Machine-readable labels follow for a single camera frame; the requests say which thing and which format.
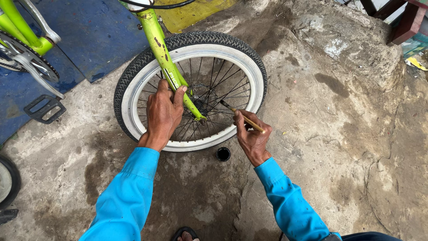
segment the bicycle fork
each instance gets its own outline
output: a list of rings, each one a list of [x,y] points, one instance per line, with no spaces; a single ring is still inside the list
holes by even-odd
[[[171,56],[165,45],[165,35],[158,22],[155,11],[153,9],[146,9],[137,12],[136,15],[138,20],[141,22],[144,33],[149,41],[150,48],[152,49],[162,73],[168,81],[171,89],[175,92],[181,85],[189,86],[178,71],[177,65],[172,62]],[[207,118],[199,112],[198,108],[196,108],[186,93],[184,93],[183,103],[195,116],[194,120],[199,121],[204,126]]]

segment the toe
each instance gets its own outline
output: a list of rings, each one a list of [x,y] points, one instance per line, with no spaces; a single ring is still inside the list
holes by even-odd
[[[192,235],[190,235],[190,233],[187,231],[184,231],[181,234],[181,238],[183,239],[183,241],[192,241],[193,240]]]

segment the bicycle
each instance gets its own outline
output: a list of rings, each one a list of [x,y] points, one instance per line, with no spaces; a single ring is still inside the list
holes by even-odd
[[[236,127],[232,125],[233,113],[219,105],[220,100],[256,113],[267,90],[262,60],[242,40],[210,31],[165,38],[154,9],[181,7],[193,1],[155,6],[150,0],[119,0],[140,21],[137,27],[149,41],[149,47],[130,62],[116,86],[114,112],[122,130],[136,142],[146,131],[145,106],[159,79],[165,78],[173,91],[180,85],[188,87],[182,121],[164,151],[197,151],[228,140],[236,134]]]
[[[41,95],[24,107],[24,112],[32,119],[50,124],[66,111],[59,102],[65,99],[65,96],[47,83],[47,81],[58,82],[59,74],[42,56],[61,41],[61,38],[48,26],[30,0],[20,0],[20,2],[36,19],[45,36],[35,35],[12,0],[0,0],[0,66],[13,71],[28,72],[56,96],[53,98]],[[40,106],[39,103],[46,99],[47,103]],[[59,110],[46,118],[46,114],[56,107],[59,107]]]

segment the concrete floor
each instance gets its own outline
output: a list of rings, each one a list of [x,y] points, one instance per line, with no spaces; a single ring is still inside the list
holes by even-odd
[[[228,32],[263,57],[269,76],[259,116],[268,149],[331,231],[427,237],[428,83],[406,66],[389,26],[329,0],[241,1],[187,30]],[[0,240],[77,240],[94,204],[133,150],[113,93],[125,69],[83,81],[51,125],[30,121],[1,154],[21,172],[18,218]],[[229,161],[214,157],[220,146]],[[262,184],[236,138],[185,154],[161,153],[142,240],[181,226],[202,241],[278,239]]]

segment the forearm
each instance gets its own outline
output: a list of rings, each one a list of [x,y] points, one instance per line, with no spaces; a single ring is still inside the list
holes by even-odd
[[[159,152],[135,148],[122,171],[96,203],[96,216],[83,240],[140,240],[153,194]]]
[[[319,241],[330,234],[327,226],[303,198],[300,187],[291,182],[273,158],[254,170],[273,205],[279,228],[290,241]]]

